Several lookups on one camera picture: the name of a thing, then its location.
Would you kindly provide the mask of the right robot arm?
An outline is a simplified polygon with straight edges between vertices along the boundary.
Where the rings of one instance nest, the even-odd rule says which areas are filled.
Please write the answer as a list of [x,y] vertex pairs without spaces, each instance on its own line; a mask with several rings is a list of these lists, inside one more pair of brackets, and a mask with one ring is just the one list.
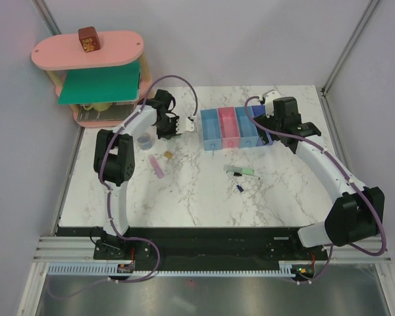
[[358,180],[331,153],[321,131],[312,122],[302,122],[294,97],[277,92],[265,96],[266,121],[263,125],[312,170],[327,191],[333,205],[321,223],[302,227],[288,243],[290,255],[303,259],[312,247],[332,244],[354,246],[356,242],[379,235],[386,249],[382,225],[384,193]]

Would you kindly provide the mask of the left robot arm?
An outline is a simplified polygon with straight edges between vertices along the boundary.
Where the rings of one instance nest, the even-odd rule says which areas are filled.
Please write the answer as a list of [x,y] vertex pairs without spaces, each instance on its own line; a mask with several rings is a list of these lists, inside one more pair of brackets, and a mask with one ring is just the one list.
[[135,169],[134,142],[151,126],[159,138],[178,135],[179,116],[172,113],[175,98],[166,90],[138,105],[113,130],[97,133],[93,169],[105,187],[107,222],[95,242],[95,260],[126,259],[132,244],[124,239],[130,228],[126,212],[126,193]]

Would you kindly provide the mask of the clear blue round box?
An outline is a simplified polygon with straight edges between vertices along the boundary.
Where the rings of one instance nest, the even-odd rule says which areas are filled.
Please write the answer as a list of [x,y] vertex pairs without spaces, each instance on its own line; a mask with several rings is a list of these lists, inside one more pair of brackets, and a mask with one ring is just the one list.
[[153,147],[153,141],[147,132],[138,137],[137,144],[141,150],[149,150]]

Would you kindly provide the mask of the sky blue drawer bin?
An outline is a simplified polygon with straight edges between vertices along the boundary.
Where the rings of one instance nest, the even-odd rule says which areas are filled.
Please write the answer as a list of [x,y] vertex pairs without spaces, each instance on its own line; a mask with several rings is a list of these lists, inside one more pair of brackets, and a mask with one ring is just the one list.
[[240,131],[239,148],[255,147],[259,139],[256,126],[246,115],[244,107],[236,107],[235,111]]

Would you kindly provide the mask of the light blue drawer bin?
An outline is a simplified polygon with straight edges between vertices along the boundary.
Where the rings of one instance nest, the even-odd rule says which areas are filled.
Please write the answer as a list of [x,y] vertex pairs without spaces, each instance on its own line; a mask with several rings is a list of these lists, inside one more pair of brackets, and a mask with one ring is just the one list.
[[201,110],[200,114],[204,150],[215,151],[222,149],[222,138],[217,109]]

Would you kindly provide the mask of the small brown clip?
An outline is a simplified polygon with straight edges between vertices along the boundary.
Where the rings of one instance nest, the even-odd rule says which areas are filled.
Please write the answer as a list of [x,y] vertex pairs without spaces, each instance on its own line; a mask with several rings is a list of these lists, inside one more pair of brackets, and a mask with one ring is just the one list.
[[167,159],[171,159],[171,158],[172,158],[172,153],[169,152],[169,151],[166,151],[165,154],[164,154],[164,156],[165,156]]

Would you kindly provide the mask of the pink drawer bin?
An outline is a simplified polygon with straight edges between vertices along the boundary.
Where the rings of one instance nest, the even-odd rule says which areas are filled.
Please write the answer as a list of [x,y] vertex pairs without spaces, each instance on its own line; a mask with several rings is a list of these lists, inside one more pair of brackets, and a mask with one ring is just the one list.
[[234,107],[218,108],[219,124],[223,149],[237,148],[240,145],[240,130]]

